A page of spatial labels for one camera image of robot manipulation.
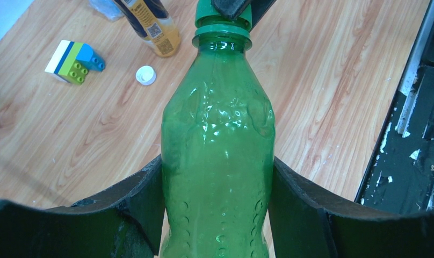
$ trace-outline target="toy building block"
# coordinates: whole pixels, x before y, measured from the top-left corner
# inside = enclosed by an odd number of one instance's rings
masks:
[[[78,60],[78,62],[80,62],[89,70],[103,71],[103,69],[106,67],[105,60],[103,60],[103,58],[99,56],[88,44],[83,44],[79,50],[76,60]]]
[[[62,63],[59,72],[57,73],[62,78],[75,84],[82,84],[89,70],[76,60],[79,50],[83,46],[82,43],[73,42],[70,52]]]
[[[62,40],[48,63],[45,71],[53,74],[57,79],[74,84],[82,84],[88,69],[83,67],[76,57],[82,43]]]

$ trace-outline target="black metal frame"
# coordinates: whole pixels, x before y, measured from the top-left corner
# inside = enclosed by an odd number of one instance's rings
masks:
[[[434,211],[401,216],[359,205],[278,158],[272,186],[277,258],[434,257]],[[0,257],[151,258],[164,208],[160,157],[71,207],[38,210],[0,200]]]
[[[434,207],[434,0],[355,201],[398,214]]]

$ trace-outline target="bottle with yellow liquid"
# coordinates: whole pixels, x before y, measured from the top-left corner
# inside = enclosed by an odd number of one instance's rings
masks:
[[[114,0],[137,34],[160,57],[177,52],[179,29],[160,0]]]

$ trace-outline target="wood grain surface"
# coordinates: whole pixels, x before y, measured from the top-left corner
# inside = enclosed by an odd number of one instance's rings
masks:
[[[160,153],[163,108],[196,56],[196,1],[163,2],[183,38],[167,59],[125,19],[109,22],[80,0],[35,0],[2,39],[0,198],[70,205]],[[247,57],[276,113],[278,157],[354,198],[428,3],[274,4],[253,30]],[[44,69],[61,39],[90,44],[107,68],[90,72],[82,86],[56,81]],[[148,87],[135,80],[146,64],[157,71]]]

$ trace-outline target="qr code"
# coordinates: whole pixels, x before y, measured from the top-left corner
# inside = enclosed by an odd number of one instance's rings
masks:
[[[168,54],[173,51],[173,46],[169,39],[165,39],[162,43],[158,44],[157,48],[162,54]]]
[[[147,31],[149,32],[151,38],[155,38],[163,32],[157,23],[152,24],[151,27],[147,28]]]

